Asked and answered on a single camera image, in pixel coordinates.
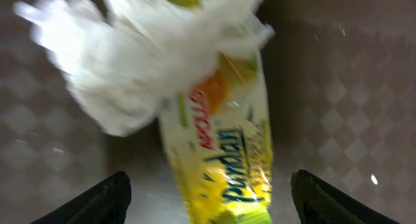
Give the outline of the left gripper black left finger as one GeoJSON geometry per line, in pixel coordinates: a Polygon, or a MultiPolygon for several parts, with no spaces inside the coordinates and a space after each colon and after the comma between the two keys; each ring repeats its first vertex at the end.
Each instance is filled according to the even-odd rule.
{"type": "Polygon", "coordinates": [[[124,224],[130,203],[130,179],[118,171],[32,224],[124,224]]]}

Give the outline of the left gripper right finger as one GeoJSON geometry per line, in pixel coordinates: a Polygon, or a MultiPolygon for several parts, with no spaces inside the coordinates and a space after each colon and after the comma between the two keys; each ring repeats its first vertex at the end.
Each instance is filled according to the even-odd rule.
{"type": "Polygon", "coordinates": [[[398,224],[304,169],[292,174],[291,194],[301,224],[398,224]]]}

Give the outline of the yellow green snack wrapper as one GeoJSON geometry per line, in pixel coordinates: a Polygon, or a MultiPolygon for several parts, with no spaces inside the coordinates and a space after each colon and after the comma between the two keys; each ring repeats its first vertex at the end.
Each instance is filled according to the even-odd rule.
{"type": "Polygon", "coordinates": [[[273,37],[255,15],[224,32],[215,71],[166,86],[165,152],[191,223],[270,223],[273,143],[260,50],[273,37]]]}

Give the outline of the white tissue top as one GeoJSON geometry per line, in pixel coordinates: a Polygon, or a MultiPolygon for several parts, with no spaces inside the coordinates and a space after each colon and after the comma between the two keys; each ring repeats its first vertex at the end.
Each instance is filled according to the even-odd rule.
{"type": "Polygon", "coordinates": [[[90,0],[17,2],[33,41],[60,70],[82,109],[108,134],[127,136],[163,103],[208,79],[221,54],[250,58],[274,31],[255,11],[263,0],[90,0]]]}

